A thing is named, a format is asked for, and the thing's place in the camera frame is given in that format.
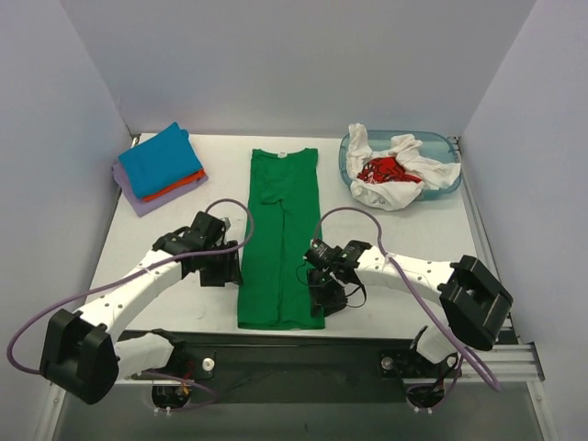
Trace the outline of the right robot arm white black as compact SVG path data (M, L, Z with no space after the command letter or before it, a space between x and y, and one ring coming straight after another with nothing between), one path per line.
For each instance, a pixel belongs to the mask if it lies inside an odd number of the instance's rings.
M427 261L360 241L341 248L315 239L304 258L341 284L417 293L419 303L443 309L407 352L408 367L418 375L429 374L462 346L492 350L514 302L490 270L470 255L457 262Z

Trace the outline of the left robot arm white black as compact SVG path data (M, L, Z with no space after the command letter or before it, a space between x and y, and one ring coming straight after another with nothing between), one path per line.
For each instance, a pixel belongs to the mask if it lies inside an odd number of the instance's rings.
M160 294L192 273L203 287L240 285L238 243L227 218L197 213L169 232L129 273L128 281L73 312L60 309L47 326L40 374L87 404L101 401L116 381L156 370L168 379L189 372L187 344L163 329L122 339L127 326Z

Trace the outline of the green t shirt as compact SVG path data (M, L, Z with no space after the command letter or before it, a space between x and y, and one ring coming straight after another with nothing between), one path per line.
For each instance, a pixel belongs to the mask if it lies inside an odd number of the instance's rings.
M309 289L297 278L321 218L318 151L252 152L248 209L252 238L243 249L237 322L262 331L321 330Z

